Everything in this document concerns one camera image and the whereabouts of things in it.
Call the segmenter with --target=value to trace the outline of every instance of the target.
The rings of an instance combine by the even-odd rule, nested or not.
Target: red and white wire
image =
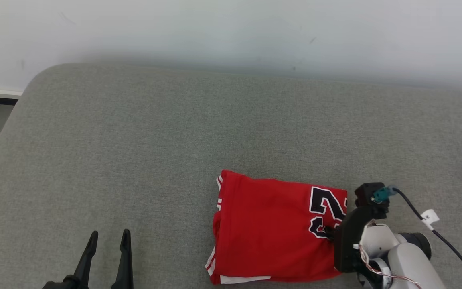
[[[361,261],[363,261],[363,263],[365,264],[367,269],[374,272],[375,274],[382,275],[382,276],[388,276],[388,277],[391,277],[393,279],[401,279],[401,280],[404,280],[404,281],[407,281],[407,282],[411,282],[411,283],[415,284],[416,287],[418,287],[418,289],[422,289],[422,287],[420,286],[420,283],[412,280],[411,278],[407,278],[406,276],[391,275],[391,274],[387,274],[387,273],[384,273],[382,271],[379,271],[377,269],[374,269],[372,266],[370,266],[370,264],[369,264],[370,258],[368,257],[367,252],[365,252],[365,249],[363,249],[363,247],[361,245],[359,245],[359,254],[361,254]]]

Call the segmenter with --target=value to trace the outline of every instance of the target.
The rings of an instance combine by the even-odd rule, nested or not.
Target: number 2
[[[341,207],[336,197],[332,194],[332,192],[327,189],[312,187],[310,212],[325,215],[327,208],[330,208],[330,212],[334,220],[343,221],[343,218],[345,218],[345,212],[343,211],[343,208]],[[316,216],[311,219],[309,231],[312,232],[317,238],[328,238],[326,232],[323,230],[323,223],[323,216]]]

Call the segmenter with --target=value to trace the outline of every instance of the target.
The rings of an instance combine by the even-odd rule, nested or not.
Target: teal connector
[[[387,201],[390,199],[390,196],[396,195],[397,192],[395,192],[392,189],[392,186],[384,187],[377,192],[374,192],[374,196],[372,197],[372,201],[376,203],[382,203],[383,201]]]

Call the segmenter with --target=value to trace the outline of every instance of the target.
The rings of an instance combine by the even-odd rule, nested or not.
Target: folded garment
[[[324,227],[345,217],[345,190],[223,170],[206,264],[213,284],[307,282],[339,275]]]

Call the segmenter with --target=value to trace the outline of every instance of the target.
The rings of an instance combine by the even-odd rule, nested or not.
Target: white wall
[[[462,0],[0,0],[0,90],[55,64],[462,88]]]

